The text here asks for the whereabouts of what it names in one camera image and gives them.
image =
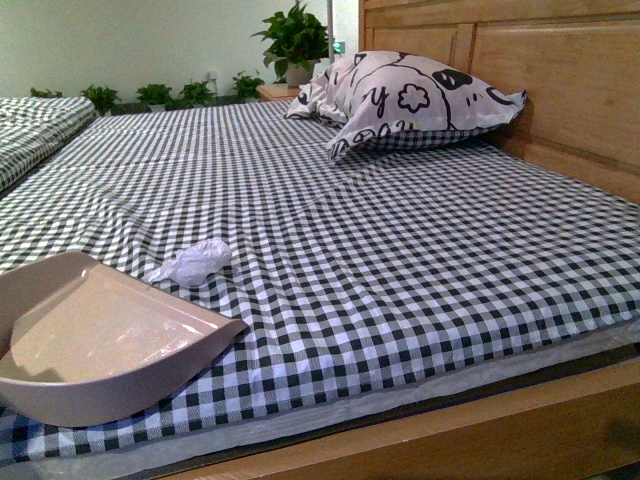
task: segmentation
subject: nightstand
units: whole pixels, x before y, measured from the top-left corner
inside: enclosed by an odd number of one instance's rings
[[[259,85],[258,93],[261,102],[273,102],[274,100],[293,100],[300,93],[298,87],[289,87],[286,83],[273,85]]]

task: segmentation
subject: white plastic bag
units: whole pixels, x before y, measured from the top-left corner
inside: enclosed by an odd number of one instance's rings
[[[178,250],[174,260],[165,260],[160,268],[149,272],[143,280],[156,283],[170,278],[180,285],[196,287],[207,276],[231,262],[231,249],[220,238],[199,242],[186,250]]]

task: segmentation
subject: checkered bed sheet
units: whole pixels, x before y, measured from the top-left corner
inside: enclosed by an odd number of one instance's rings
[[[94,118],[84,97],[0,97],[0,194]]]
[[[183,389],[88,428],[3,409],[1,461],[114,450],[559,342],[640,314],[640,208],[479,141],[362,152],[272,102],[103,118],[0,201],[0,271],[68,250],[141,278],[222,237],[250,328]]]

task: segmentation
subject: wall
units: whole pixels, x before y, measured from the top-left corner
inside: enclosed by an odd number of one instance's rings
[[[326,24],[324,0],[308,11]],[[30,87],[77,95],[90,84],[134,101],[136,89],[165,83],[177,96],[190,80],[218,71],[221,95],[232,77],[257,68],[267,82],[262,52],[250,38],[262,19],[288,10],[292,0],[0,0],[0,96]],[[334,0],[335,34],[357,50],[358,0]]]

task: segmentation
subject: green plant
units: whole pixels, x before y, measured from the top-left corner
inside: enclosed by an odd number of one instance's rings
[[[56,92],[54,93],[48,88],[46,90],[36,90],[35,88],[32,87],[30,92],[32,97],[39,97],[39,98],[61,98],[62,97],[62,92],[58,92],[56,90]]]
[[[171,87],[164,83],[150,83],[146,87],[137,90],[138,100],[147,107],[149,105],[166,105],[172,102]]]
[[[258,85],[264,85],[264,80],[260,77],[245,75],[243,70],[233,77],[233,81],[235,82],[236,94],[241,100],[246,100],[247,98],[260,98],[257,88]]]
[[[204,105],[209,107],[214,104],[213,92],[207,87],[207,81],[191,82],[184,86],[180,95],[185,107],[194,107],[195,105]]]
[[[116,100],[121,100],[117,90],[112,90],[109,87],[94,87],[93,84],[82,90],[81,93],[93,102],[100,115],[104,115],[107,111],[110,112],[115,106]]]
[[[311,70],[309,60],[329,56],[327,28],[305,8],[296,2],[286,16],[276,12],[262,21],[269,24],[267,30],[252,35],[262,36],[262,41],[273,40],[264,52],[264,65],[268,67],[273,62],[278,77],[284,76],[289,64]]]

